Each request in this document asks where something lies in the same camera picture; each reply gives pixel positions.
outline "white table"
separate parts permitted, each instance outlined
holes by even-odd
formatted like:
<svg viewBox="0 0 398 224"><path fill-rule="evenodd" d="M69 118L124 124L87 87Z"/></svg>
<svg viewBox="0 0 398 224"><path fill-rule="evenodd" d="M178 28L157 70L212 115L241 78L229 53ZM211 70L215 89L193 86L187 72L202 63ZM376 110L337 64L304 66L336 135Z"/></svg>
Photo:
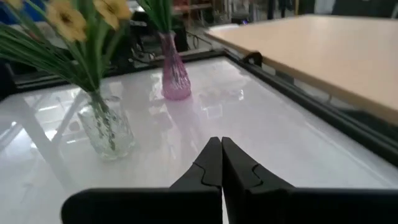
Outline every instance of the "white table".
<svg viewBox="0 0 398 224"><path fill-rule="evenodd" d="M87 188L168 187L212 136L231 137L295 186L398 188L395 167L228 59L187 69L193 94L185 101L163 99L160 69L104 81L103 90L121 98L137 138L120 161L97 157L75 113L61 124L80 98L74 86L1 102L0 128L14 122L0 142L0 223L60 223L64 200Z"/></svg>

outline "wooden table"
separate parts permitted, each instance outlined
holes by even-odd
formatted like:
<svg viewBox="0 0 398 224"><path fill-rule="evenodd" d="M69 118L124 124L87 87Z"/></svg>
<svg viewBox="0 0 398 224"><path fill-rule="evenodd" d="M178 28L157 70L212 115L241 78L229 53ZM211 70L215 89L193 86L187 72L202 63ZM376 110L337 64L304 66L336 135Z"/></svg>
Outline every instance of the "wooden table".
<svg viewBox="0 0 398 224"><path fill-rule="evenodd" d="M206 35L398 124L397 21L301 16Z"/></svg>

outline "glossy table surface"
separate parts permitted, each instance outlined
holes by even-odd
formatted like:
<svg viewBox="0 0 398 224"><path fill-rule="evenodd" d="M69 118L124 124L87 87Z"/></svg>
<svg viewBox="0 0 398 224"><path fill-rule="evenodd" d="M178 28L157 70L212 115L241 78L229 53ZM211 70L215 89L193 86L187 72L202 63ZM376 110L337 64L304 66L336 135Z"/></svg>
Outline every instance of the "glossy table surface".
<svg viewBox="0 0 398 224"><path fill-rule="evenodd" d="M398 21L298 16L206 35L398 125Z"/></svg>
<svg viewBox="0 0 398 224"><path fill-rule="evenodd" d="M226 58L187 64L192 97L166 101L161 70L104 81L137 144L104 162L81 129L75 86L0 103L0 223L60 223L71 194L93 187L169 187L212 136L231 137L295 186L398 188L398 170Z"/></svg>

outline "glass vase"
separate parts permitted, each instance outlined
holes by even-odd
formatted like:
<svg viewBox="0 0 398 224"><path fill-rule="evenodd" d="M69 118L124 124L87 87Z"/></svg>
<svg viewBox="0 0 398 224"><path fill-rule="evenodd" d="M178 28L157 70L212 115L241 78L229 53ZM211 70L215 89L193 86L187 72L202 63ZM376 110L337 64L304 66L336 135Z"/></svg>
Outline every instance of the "glass vase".
<svg viewBox="0 0 398 224"><path fill-rule="evenodd" d="M175 48L175 33L160 33L159 35L164 55L163 96L168 100L184 100L191 95L191 82L185 65Z"/></svg>
<svg viewBox="0 0 398 224"><path fill-rule="evenodd" d="M103 159L124 157L132 149L134 136L118 97L102 98L97 91L88 93L88 103L78 117L91 145Z"/></svg>

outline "artificial flower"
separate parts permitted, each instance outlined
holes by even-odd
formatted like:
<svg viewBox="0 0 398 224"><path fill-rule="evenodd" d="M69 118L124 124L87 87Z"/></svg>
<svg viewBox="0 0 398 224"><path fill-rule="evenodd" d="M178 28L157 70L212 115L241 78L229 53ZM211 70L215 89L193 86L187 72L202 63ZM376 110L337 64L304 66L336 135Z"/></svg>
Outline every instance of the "artificial flower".
<svg viewBox="0 0 398 224"><path fill-rule="evenodd" d="M83 15L72 8L69 1L51 0L46 7L47 19L58 33L70 42L86 39L86 21Z"/></svg>
<svg viewBox="0 0 398 224"><path fill-rule="evenodd" d="M119 28L120 19L130 19L131 11L126 0L94 0L97 11L113 29Z"/></svg>

